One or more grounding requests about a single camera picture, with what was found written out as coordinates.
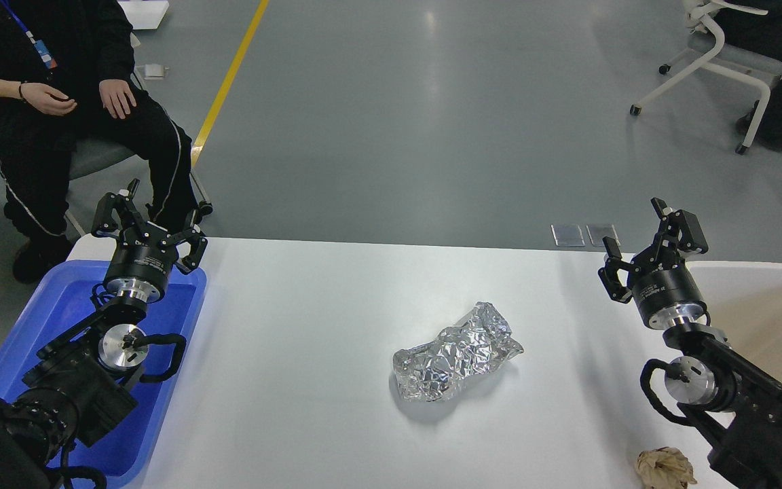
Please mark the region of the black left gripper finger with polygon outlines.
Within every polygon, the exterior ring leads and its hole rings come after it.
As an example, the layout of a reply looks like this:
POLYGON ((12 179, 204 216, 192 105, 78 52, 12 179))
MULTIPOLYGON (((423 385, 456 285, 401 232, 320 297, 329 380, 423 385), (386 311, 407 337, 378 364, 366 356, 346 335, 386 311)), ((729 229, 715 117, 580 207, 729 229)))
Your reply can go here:
POLYGON ((97 238, 114 238, 123 247, 145 245, 149 240, 149 226, 134 206, 134 193, 140 185, 133 179, 126 189, 108 192, 96 207, 91 235, 97 238))
POLYGON ((187 215, 182 231, 167 235, 160 240, 160 251, 165 259, 170 260, 174 267, 183 275, 188 275, 197 270, 204 253, 208 247, 207 236, 201 231, 199 222, 202 214, 198 209, 193 209, 187 215), (180 255, 178 247, 187 244, 187 253, 180 255))

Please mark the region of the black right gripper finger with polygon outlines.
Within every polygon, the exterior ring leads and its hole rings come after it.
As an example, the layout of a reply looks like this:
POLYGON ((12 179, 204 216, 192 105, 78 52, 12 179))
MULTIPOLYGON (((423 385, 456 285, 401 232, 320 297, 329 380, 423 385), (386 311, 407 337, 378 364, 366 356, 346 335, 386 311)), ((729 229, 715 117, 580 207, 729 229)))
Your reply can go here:
POLYGON ((633 292, 628 285, 623 285, 620 281, 620 271, 627 273, 628 279, 635 282, 641 273, 641 267, 631 262, 625 262, 622 259, 620 245, 616 238, 603 236, 602 243, 606 249, 604 259, 605 266, 598 269, 600 282, 604 286, 606 293, 614 302, 628 304, 633 297, 633 292))
POLYGON ((660 225, 652 244, 642 251, 643 267, 680 267, 687 255, 708 253, 709 245, 695 214, 673 210, 660 198, 652 198, 650 203, 660 225))

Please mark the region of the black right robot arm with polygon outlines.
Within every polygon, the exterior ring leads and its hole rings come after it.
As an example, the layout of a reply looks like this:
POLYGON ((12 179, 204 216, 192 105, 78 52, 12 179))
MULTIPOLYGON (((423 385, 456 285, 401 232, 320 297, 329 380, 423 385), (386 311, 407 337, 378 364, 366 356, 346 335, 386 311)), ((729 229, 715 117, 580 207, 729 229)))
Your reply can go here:
POLYGON ((730 347, 686 267, 708 251, 698 217, 653 198, 660 220, 649 247, 630 261, 616 238, 598 276, 615 302, 633 302, 643 324, 680 352, 649 359, 639 385, 665 420, 695 428, 709 444, 711 470, 739 488, 782 488, 782 383, 730 347))

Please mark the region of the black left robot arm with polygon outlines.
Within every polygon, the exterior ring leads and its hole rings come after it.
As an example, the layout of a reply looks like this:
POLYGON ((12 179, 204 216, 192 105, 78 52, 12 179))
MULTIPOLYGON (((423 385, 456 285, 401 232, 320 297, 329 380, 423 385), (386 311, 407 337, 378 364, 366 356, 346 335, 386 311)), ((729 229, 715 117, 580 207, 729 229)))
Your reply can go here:
POLYGON ((165 382, 182 365, 182 334, 148 334, 139 323, 164 298, 172 270, 198 269, 208 244, 202 212, 190 211, 180 232, 168 231, 134 206, 138 184, 106 193, 97 205, 91 232, 111 236, 117 248, 94 294, 96 309, 37 351, 24 393, 13 402, 0 398, 0 488, 71 488, 76 479, 107 487, 101 470, 72 465, 69 455, 125 420, 138 405, 137 384, 165 382))

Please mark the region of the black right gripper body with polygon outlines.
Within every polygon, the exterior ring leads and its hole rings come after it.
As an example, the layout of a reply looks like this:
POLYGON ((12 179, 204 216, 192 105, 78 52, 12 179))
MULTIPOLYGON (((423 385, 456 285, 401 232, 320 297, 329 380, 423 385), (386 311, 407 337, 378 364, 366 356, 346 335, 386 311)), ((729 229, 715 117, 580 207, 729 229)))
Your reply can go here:
POLYGON ((637 256, 632 263, 637 271, 628 273, 628 288, 647 328, 664 331, 695 323, 707 314, 707 304, 685 263, 661 268, 637 256))

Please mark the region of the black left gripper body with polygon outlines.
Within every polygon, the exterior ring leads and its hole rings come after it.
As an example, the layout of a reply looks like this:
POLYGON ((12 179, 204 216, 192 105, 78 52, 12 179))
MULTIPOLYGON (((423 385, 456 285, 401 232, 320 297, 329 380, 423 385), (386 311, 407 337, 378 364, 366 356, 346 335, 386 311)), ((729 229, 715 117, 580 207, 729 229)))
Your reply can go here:
POLYGON ((170 232, 161 227, 122 229, 103 279, 106 292, 115 296, 136 292, 134 296, 142 301, 164 298, 178 259, 176 247, 162 244, 164 241, 170 241, 170 232))

